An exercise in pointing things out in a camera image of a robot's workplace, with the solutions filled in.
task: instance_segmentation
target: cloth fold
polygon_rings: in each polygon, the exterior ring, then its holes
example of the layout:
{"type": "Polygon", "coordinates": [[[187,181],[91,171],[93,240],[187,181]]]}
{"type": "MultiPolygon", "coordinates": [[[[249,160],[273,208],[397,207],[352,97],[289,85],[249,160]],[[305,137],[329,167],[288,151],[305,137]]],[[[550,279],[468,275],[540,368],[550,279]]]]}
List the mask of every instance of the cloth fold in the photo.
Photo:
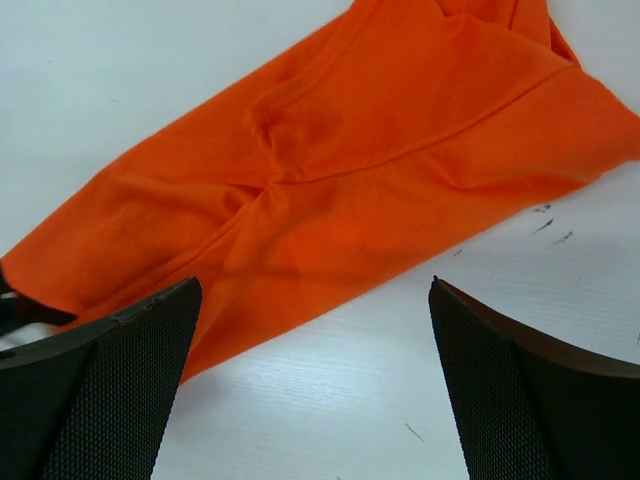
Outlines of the cloth fold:
{"type": "Polygon", "coordinates": [[[186,380],[638,158],[640,119],[544,0],[356,0],[1,263],[76,324],[196,275],[186,380]]]}

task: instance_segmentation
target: orange garment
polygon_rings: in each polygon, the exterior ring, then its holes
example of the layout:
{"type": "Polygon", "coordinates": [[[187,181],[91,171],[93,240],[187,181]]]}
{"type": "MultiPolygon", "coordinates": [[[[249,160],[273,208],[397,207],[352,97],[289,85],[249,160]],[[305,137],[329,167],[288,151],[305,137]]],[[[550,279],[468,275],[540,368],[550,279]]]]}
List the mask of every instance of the orange garment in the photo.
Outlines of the orange garment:
{"type": "Polygon", "coordinates": [[[86,322],[188,276],[184,379],[640,158],[544,0],[356,0],[125,153],[2,259],[86,322]]]}

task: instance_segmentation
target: white surface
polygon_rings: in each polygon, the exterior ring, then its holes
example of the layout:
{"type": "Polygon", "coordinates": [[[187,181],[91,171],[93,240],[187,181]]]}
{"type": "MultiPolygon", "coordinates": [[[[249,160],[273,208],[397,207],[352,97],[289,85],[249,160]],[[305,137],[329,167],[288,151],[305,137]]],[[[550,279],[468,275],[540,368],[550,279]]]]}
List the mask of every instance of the white surface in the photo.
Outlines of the white surface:
{"type": "MultiPolygon", "coordinates": [[[[0,252],[123,150],[349,3],[0,0],[0,252]]],[[[551,6],[588,71],[640,113],[640,4],[551,6]]],[[[640,362],[638,187],[639,166],[621,168],[190,381],[154,479],[467,478],[428,316],[432,276],[640,362]]]]}

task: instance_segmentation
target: black mark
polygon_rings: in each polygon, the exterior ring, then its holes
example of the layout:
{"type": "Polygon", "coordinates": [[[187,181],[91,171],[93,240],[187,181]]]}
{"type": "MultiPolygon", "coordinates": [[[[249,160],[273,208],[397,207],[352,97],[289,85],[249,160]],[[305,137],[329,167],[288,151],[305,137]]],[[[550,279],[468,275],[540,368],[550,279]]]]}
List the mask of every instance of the black mark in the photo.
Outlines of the black mark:
{"type": "Polygon", "coordinates": [[[573,230],[570,231],[569,233],[567,233],[564,237],[562,237],[560,240],[558,240],[557,242],[553,242],[554,245],[557,245],[559,243],[564,243],[567,240],[569,240],[571,237],[573,237],[573,230]]]}
{"type": "Polygon", "coordinates": [[[411,425],[409,425],[408,423],[405,423],[404,425],[409,429],[411,433],[418,437],[422,443],[424,443],[424,438],[422,438],[413,428],[411,428],[411,425]]]}
{"type": "Polygon", "coordinates": [[[547,204],[547,205],[543,205],[542,207],[536,208],[534,212],[545,213],[545,212],[548,212],[549,210],[551,210],[551,205],[547,204]]]}
{"type": "Polygon", "coordinates": [[[533,232],[531,235],[535,235],[536,233],[544,230],[545,228],[551,226],[551,224],[553,223],[553,221],[555,220],[555,218],[552,218],[551,220],[549,220],[547,223],[545,223],[543,226],[541,226],[538,230],[536,230],[535,232],[533,232]]]}

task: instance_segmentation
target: orange fabric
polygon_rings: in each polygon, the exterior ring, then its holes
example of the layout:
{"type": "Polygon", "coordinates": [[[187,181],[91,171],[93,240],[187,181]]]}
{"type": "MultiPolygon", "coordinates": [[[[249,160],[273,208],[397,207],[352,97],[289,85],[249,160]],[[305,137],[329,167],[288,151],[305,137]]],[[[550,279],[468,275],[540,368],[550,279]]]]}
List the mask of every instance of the orange fabric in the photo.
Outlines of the orange fabric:
{"type": "Polygon", "coordinates": [[[356,0],[125,153],[3,259],[107,314],[184,277],[184,379],[640,158],[544,0],[356,0]]]}

